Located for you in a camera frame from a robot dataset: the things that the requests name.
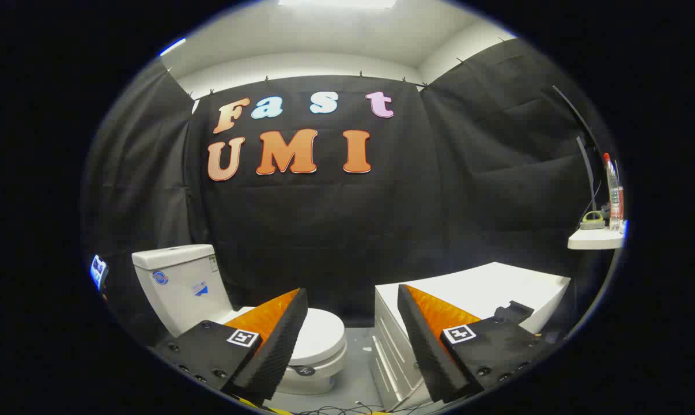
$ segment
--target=toilet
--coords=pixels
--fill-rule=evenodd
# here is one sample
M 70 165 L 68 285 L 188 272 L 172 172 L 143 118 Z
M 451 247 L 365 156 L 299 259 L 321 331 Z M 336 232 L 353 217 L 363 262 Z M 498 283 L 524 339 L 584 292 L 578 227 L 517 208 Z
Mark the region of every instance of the toilet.
M 135 252 L 132 263 L 150 305 L 174 337 L 203 320 L 224 324 L 253 309 L 232 309 L 211 245 Z M 345 364 L 347 346 L 345 325 L 339 317 L 308 309 L 276 392 L 314 395 L 331 391 Z
M 226 323 L 253 307 L 243 307 L 226 316 Z M 276 392 L 294 395 L 326 394 L 335 386 L 335 375 L 345 365 L 345 325 L 339 317 L 319 309 L 308 309 L 299 331 L 292 359 Z

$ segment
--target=floor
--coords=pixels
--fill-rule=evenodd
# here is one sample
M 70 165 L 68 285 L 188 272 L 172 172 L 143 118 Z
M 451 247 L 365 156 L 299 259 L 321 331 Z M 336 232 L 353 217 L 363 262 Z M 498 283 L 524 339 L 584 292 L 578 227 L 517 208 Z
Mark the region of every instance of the floor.
M 322 395 L 292 395 L 276 392 L 271 400 L 263 404 L 288 412 L 312 412 L 323 407 L 322 415 L 339 415 L 342 409 L 355 408 L 359 412 L 369 413 L 368 408 L 360 408 L 356 401 L 369 405 L 371 410 L 383 410 L 376 383 L 371 376 L 369 361 L 373 358 L 373 342 L 371 341 L 373 327 L 345 329 L 347 351 L 345 352 L 345 368 L 337 373 L 335 386 L 327 394 Z M 401 410 L 402 415 L 425 415 L 433 410 L 442 408 L 442 402 L 425 403 L 414 410 Z M 346 412 L 358 415 L 358 412 Z

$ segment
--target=letter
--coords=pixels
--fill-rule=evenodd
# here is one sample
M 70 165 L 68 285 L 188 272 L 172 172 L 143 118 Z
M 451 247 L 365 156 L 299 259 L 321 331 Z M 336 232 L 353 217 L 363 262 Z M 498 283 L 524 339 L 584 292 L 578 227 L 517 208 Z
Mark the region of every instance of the letter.
M 210 179 L 215 182 L 221 182 L 235 175 L 237 166 L 240 165 L 240 147 L 243 142 L 245 142 L 245 137 L 229 140 L 229 166 L 224 170 L 219 167 L 224 142 L 215 142 L 208 147 L 210 157 L 207 164 L 207 173 L 210 175 Z
M 313 114 L 329 114 L 337 110 L 337 92 L 314 92 L 311 95 L 309 111 Z
M 260 118 L 273 118 L 274 116 L 279 116 L 280 113 L 284 112 L 281 109 L 281 104 L 284 100 L 281 97 L 267 97 L 260 100 L 255 106 L 257 108 L 253 110 L 250 116 L 255 118 L 255 120 L 260 120 Z
M 276 159 L 278 170 L 284 173 L 289 168 L 289 163 L 294 159 L 292 173 L 314 173 L 316 164 L 312 161 L 312 145 L 316 137 L 316 130 L 304 129 L 297 131 L 294 138 L 286 145 L 284 138 L 278 131 L 267 131 L 260 135 L 263 141 L 263 158 L 255 173 L 260 175 L 273 174 L 276 168 L 271 163 Z
M 371 137 L 368 131 L 347 130 L 342 133 L 347 138 L 347 163 L 342 170 L 347 173 L 368 173 L 371 165 L 365 161 L 365 141 Z
M 232 119 L 234 118 L 237 120 L 237 118 L 240 118 L 240 115 L 243 113 L 242 107 L 248 105 L 250 105 L 250 99 L 248 98 L 243 98 L 234 103 L 222 105 L 219 108 L 219 124 L 217 124 L 216 128 L 214 129 L 214 134 L 231 129 L 232 126 L 235 125 Z
M 381 118 L 392 118 L 393 111 L 386 109 L 386 103 L 391 102 L 391 98 L 384 97 L 384 93 L 380 91 L 368 94 L 366 98 L 371 100 L 371 110 L 375 115 L 381 116 Z

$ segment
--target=small screen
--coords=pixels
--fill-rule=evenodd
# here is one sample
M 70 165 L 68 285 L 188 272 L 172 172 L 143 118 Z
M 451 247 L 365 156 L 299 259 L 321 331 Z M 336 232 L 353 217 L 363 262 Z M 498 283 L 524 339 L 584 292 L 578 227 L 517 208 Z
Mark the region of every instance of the small screen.
M 96 284 L 98 290 L 102 290 L 102 285 L 104 284 L 104 279 L 107 276 L 107 265 L 101 259 L 99 255 L 94 255 L 94 260 L 92 260 L 92 268 L 89 271 L 92 275 L 92 280 Z

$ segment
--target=wall shelf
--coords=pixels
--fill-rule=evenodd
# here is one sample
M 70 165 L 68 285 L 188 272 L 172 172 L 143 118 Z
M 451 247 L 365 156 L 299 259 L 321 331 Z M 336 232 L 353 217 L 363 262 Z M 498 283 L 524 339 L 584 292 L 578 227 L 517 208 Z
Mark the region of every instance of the wall shelf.
M 624 246 L 624 234 L 619 231 L 602 229 L 578 229 L 568 238 L 571 250 L 615 250 Z

